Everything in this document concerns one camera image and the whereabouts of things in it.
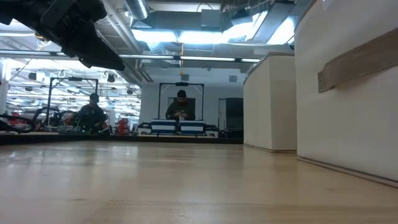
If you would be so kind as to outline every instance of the ceiling vent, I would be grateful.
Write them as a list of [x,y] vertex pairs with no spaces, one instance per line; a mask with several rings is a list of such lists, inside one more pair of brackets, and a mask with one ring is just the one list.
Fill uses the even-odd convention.
[[238,76],[230,75],[229,76],[229,82],[238,82]]
[[181,81],[189,81],[189,75],[187,75],[187,74],[183,74],[183,75],[181,75]]

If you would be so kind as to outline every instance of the ceiling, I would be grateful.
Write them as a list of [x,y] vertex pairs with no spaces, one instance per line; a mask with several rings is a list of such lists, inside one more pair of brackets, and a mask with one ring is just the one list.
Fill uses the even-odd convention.
[[[118,54],[154,54],[149,42],[138,40],[134,36],[136,22],[131,24],[131,18],[126,13],[124,0],[103,0],[108,16],[99,20],[95,26],[98,35]],[[241,58],[263,58],[268,52],[292,52],[292,49],[284,44],[293,35],[293,28],[300,16],[309,6],[311,0],[296,1],[248,1],[248,0],[148,0],[151,13],[149,17],[141,21],[141,25],[151,23],[153,26],[165,27],[164,21],[171,21],[175,25],[172,33],[181,39],[183,32],[180,30],[185,20],[175,20],[183,13],[188,13],[192,18],[201,18],[202,9],[221,10],[229,20],[238,9],[246,9],[253,21],[245,26],[245,29],[233,27],[235,33],[245,33],[245,37],[238,39],[227,39],[227,42],[189,44],[192,38],[184,45],[174,42],[159,42],[160,53],[167,55],[191,55],[211,57],[241,57]],[[280,31],[283,26],[289,27],[291,31]],[[272,38],[278,44],[267,44]],[[209,39],[202,38],[201,41],[208,42]],[[11,25],[0,24],[0,49],[6,50],[41,50],[60,52],[61,48],[51,42],[41,42],[33,35],[33,31],[18,21]],[[12,110],[24,111],[26,108],[34,109],[47,105],[50,77],[82,77],[97,78],[101,96],[101,106],[116,110],[119,116],[130,116],[136,119],[140,113],[141,90],[139,86],[145,82],[179,82],[180,73],[189,75],[189,81],[195,83],[206,83],[209,85],[242,85],[245,73],[252,64],[233,62],[204,62],[204,61],[170,61],[170,60],[136,60],[125,59],[125,71],[115,71],[105,68],[86,68],[79,61],[71,58],[36,59],[31,58],[0,58],[7,61],[11,71],[10,96],[7,99]],[[37,79],[29,79],[29,73],[36,73]],[[114,75],[115,82],[107,82],[107,77]],[[231,82],[230,76],[236,76],[236,81]],[[87,103],[88,95],[94,91],[90,88],[92,83],[63,81],[53,90],[52,105],[66,110],[77,110]],[[78,93],[72,93],[74,86],[84,87]],[[127,89],[134,90],[128,95]]]

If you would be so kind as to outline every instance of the person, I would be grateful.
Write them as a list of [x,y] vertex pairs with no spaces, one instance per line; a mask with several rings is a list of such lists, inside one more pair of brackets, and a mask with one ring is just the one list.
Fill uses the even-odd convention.
[[195,120],[195,110],[187,102],[187,93],[184,90],[180,90],[177,93],[177,101],[170,104],[166,111],[167,119],[175,119],[180,121],[181,119],[187,121]]
[[104,111],[98,106],[98,102],[100,102],[100,96],[92,93],[89,104],[83,106],[77,113],[79,118],[78,125],[85,131],[91,130],[91,133],[97,133],[106,121]]

